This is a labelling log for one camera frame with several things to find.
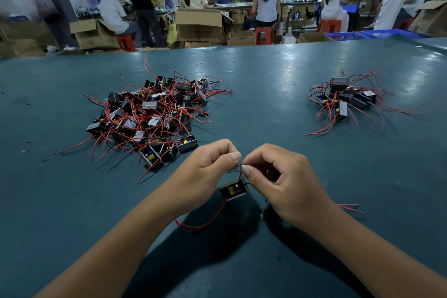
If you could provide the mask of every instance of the black pants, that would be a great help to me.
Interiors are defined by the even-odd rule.
[[[276,23],[276,20],[272,21],[272,22],[266,23],[266,22],[263,22],[263,21],[256,20],[255,17],[247,18],[247,19],[245,19],[244,23],[242,24],[242,30],[243,31],[248,31],[251,28],[270,27],[270,26],[273,26],[275,23]]]
[[[146,42],[146,46],[150,47],[166,47],[161,35],[160,24],[157,15],[153,9],[135,10],[138,24],[140,26],[142,36]],[[155,43],[152,39],[151,31],[154,34]]]

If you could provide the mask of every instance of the person's right hand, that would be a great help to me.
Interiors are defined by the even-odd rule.
[[[302,154],[264,144],[242,164],[242,173],[279,216],[311,235],[337,208]]]

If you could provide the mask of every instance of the blue plastic crate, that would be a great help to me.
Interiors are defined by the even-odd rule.
[[[399,30],[396,28],[392,28],[390,30],[366,30],[366,31],[360,31],[360,33],[364,34],[370,39],[391,37],[392,35],[396,34],[402,35],[408,39],[430,38],[428,35],[423,35],[405,30]]]
[[[359,32],[339,32],[339,33],[326,33],[333,41],[354,41],[357,39],[370,39],[369,36],[363,35]]]

